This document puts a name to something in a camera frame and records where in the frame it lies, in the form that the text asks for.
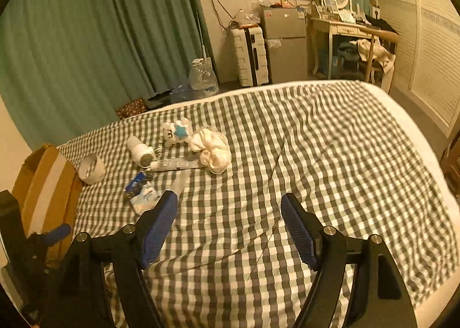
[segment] blue package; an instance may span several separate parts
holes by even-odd
[[[139,172],[133,180],[125,188],[125,197],[132,198],[137,196],[142,189],[142,186],[147,182],[147,175],[144,171]]]

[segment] checkered bedsheet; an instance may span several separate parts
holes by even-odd
[[[232,165],[222,175],[193,170],[157,262],[145,272],[156,306],[171,327],[290,327],[311,286],[280,213],[293,192],[324,225],[348,236],[379,233],[416,306],[458,264],[452,225],[436,182],[395,119],[358,82],[294,85],[132,117],[61,148],[78,165],[97,153],[106,166],[83,189],[74,235],[116,232],[137,216],[123,203],[136,174],[126,140],[162,146],[160,125],[187,117],[223,132]],[[181,157],[185,145],[163,149]],[[167,189],[176,172],[157,173]],[[347,266],[333,326],[346,312]],[[116,324],[125,326],[114,275],[106,271]]]

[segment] freezer door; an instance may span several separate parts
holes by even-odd
[[[305,14],[297,8],[269,8],[262,11],[267,39],[307,36]]]

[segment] white towel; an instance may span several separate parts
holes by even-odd
[[[371,42],[367,39],[359,39],[350,43],[357,44],[359,56],[364,62],[367,62],[369,50],[371,49]],[[383,72],[387,74],[393,67],[396,56],[380,45],[380,40],[376,37],[373,48],[373,59],[377,60],[377,62],[382,65]]]

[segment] water bottle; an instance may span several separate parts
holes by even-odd
[[[203,99],[219,92],[217,77],[204,59],[194,59],[189,74],[189,83],[197,99]]]

